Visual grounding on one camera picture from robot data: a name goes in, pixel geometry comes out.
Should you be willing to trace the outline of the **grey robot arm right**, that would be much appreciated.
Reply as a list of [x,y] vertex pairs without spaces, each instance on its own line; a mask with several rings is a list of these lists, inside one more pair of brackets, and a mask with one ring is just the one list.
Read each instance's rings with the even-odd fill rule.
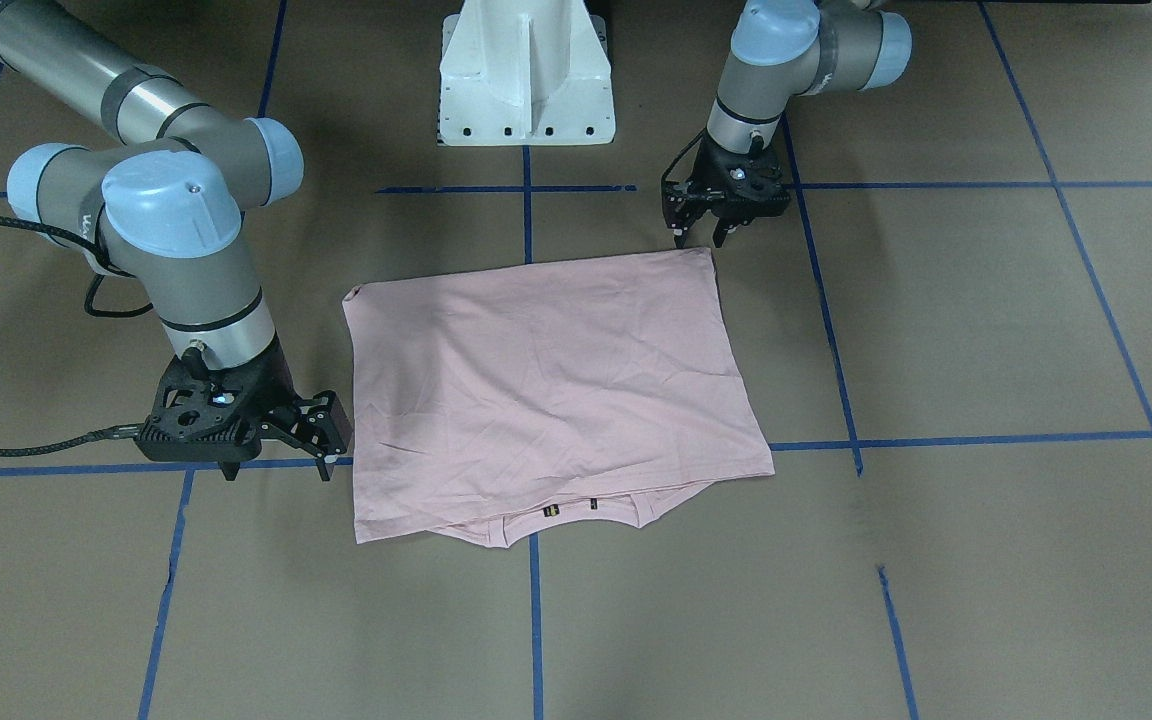
[[86,259],[88,314],[106,276],[147,295],[173,356],[143,420],[0,457],[132,439],[156,462],[212,462],[228,480],[278,441],[329,480],[353,427],[338,393],[294,389],[268,300],[241,237],[244,213],[296,192],[298,142],[273,118],[230,119],[177,77],[143,63],[55,1],[0,1],[0,65],[50,91],[118,141],[93,151],[41,143],[6,179],[13,217]]

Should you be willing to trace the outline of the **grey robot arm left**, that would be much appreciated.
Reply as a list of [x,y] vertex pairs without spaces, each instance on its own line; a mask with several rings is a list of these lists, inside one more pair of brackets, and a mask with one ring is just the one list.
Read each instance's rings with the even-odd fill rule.
[[876,1],[749,1],[733,29],[707,124],[687,143],[685,179],[660,177],[664,223],[684,249],[717,218],[714,247],[790,205],[774,132],[794,97],[890,86],[914,56],[908,20]]

